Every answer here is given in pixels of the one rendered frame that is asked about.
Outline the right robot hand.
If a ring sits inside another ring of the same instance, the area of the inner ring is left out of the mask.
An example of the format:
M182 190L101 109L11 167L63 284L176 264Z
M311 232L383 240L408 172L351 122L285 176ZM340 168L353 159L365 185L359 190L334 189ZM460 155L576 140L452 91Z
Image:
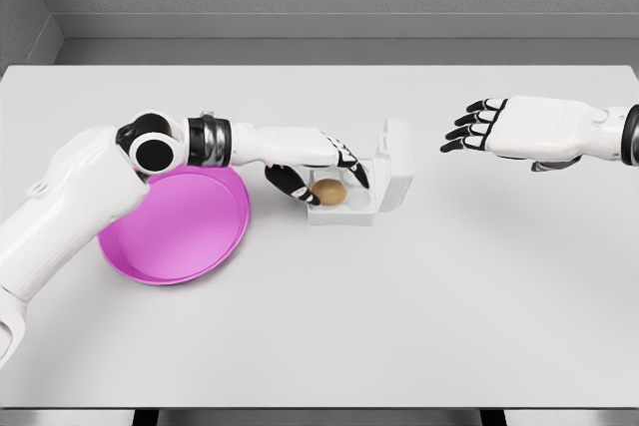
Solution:
M486 99L466 108L445 135L443 153L473 150L531 160L536 170L572 165L583 156L613 160L616 135L604 132L608 115L585 103L535 97Z

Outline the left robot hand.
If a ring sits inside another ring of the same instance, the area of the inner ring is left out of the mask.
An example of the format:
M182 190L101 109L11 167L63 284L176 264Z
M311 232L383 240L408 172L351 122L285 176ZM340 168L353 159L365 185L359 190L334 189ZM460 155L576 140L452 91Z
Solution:
M274 187L313 206L319 206L320 199L295 167L347 169L365 189L369 189L366 170L352 151L342 141L316 128L275 128L264 163L266 179Z

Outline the brown egg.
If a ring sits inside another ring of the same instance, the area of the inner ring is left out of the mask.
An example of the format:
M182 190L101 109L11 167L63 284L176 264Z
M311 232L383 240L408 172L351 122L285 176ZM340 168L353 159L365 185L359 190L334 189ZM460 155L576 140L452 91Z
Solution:
M312 192L322 206L332 207L342 204L347 197L346 186L337 179L321 179L312 186Z

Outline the white egg box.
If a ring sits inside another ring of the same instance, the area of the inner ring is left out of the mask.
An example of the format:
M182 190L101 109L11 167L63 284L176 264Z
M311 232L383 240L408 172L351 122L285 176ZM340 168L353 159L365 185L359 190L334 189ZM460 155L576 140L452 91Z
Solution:
M408 124L387 119L379 133L375 155L361 159L360 163L366 171L368 189L344 168L301 169L301 176L309 186L333 179L346 189L344 201L336 206L309 206L309 224L369 226L378 213L391 212L403 203L415 173Z

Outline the pink round plate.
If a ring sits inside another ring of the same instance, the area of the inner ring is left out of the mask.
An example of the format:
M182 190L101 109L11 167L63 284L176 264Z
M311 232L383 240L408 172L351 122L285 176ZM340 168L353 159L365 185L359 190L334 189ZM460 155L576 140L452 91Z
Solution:
M149 180L133 211L98 234L118 272L151 285L183 283L211 271L239 246L250 198L231 168L182 167Z

